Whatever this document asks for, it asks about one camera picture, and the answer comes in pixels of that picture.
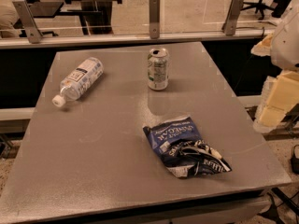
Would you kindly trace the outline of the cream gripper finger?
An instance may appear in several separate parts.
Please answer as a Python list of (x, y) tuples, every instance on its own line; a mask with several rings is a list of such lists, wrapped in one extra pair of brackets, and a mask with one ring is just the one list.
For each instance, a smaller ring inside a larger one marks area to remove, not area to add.
[(298, 103), (299, 73), (283, 70), (277, 77), (268, 77), (255, 113), (254, 130), (270, 133)]
[(273, 35), (267, 35), (262, 41), (257, 43), (251, 49), (251, 53), (256, 56), (269, 56), (271, 50), (271, 42), (272, 42)]

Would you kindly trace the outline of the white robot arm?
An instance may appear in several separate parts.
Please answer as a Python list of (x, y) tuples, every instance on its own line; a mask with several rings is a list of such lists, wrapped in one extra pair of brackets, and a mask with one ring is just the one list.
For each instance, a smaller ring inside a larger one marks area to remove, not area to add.
[(270, 133), (299, 104), (299, 6), (293, 7), (251, 53), (269, 56), (281, 69), (278, 76), (266, 78), (253, 123), (256, 132)]

